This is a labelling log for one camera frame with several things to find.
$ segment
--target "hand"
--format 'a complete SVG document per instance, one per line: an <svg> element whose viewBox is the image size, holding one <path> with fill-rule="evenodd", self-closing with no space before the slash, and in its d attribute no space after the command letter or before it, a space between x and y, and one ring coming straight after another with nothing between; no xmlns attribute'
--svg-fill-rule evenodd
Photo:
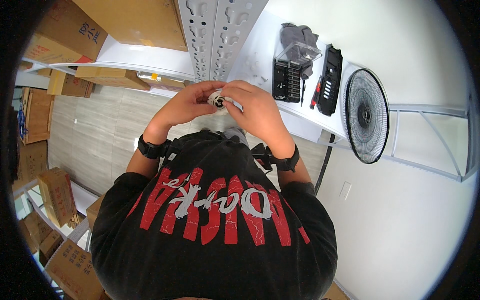
<svg viewBox="0 0 480 300"><path fill-rule="evenodd" d="M207 104L208 97L225 84L222 81L202 81L178 92L148 123L144 131L145 142L161 144L166 140L172 126L216 112L216 107Z"/></svg>
<svg viewBox="0 0 480 300"><path fill-rule="evenodd" d="M264 141L276 158L293 156L295 142L268 92L245 81L235 80L224 85L220 95L230 97L243 106L241 111L233 103L223 102L238 125Z"/></svg>

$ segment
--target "man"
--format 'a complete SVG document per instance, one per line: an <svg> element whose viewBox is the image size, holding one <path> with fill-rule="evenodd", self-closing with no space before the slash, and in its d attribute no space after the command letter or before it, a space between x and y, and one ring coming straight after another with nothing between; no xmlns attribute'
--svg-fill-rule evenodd
<svg viewBox="0 0 480 300"><path fill-rule="evenodd" d="M223 102L233 119L284 169L281 192L240 138L209 131L181 137L176 153L172 143L158 171L169 129L214 113L206 100L220 88L243 106ZM105 195L92 257L105 291L129 300L318 299L337 262L332 221L275 101L243 81L187 86L158 111Z"/></svg>

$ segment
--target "gray cloth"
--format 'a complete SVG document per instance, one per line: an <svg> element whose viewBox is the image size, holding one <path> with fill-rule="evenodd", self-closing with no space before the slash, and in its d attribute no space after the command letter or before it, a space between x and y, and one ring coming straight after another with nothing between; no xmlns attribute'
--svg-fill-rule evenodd
<svg viewBox="0 0 480 300"><path fill-rule="evenodd" d="M283 29L282 29L282 32L280 33L280 42L282 43L283 48L288 47L288 45L290 45L293 42L301 42L315 49L318 49L317 48L318 35L314 34L310 29L310 27L305 25L296 26L292 23L283 23L282 26L283 26ZM307 55L315 57L317 56L317 53L301 48L300 55L303 57ZM301 75L301 78L303 80L308 79L313 74L312 63L310 62L305 64L305 59L302 59L302 57L299 57L298 49L292 48L289 51L287 51L287 57L289 60L298 62L300 65L302 65L303 68L305 68Z"/></svg>
<svg viewBox="0 0 480 300"><path fill-rule="evenodd" d="M240 127L235 126L235 127L227 128L225 129L223 134L227 139L230 139L232 136L237 136L240 140L240 143L245 144L247 145L247 147L249 147L247 142L247 137L245 136L245 134L243 133L243 130Z"/></svg>

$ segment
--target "perforated metal upright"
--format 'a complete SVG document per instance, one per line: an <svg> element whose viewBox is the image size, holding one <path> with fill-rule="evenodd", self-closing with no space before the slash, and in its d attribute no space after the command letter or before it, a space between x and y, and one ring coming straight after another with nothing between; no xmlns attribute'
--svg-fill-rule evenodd
<svg viewBox="0 0 480 300"><path fill-rule="evenodd" d="M210 79L225 81L268 0L220 0L216 10Z"/></svg>
<svg viewBox="0 0 480 300"><path fill-rule="evenodd" d="M196 82L226 80L268 0L179 0Z"/></svg>
<svg viewBox="0 0 480 300"><path fill-rule="evenodd" d="M179 9L195 81L210 79L217 0L179 0Z"/></svg>

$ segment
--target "electric fan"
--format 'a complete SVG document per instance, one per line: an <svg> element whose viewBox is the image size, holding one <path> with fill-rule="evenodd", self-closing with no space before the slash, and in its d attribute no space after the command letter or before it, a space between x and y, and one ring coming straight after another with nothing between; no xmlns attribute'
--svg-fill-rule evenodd
<svg viewBox="0 0 480 300"><path fill-rule="evenodd" d="M388 137L388 100L378 77L368 69L353 72L345 85L343 117L348 142L365 164L380 159Z"/></svg>

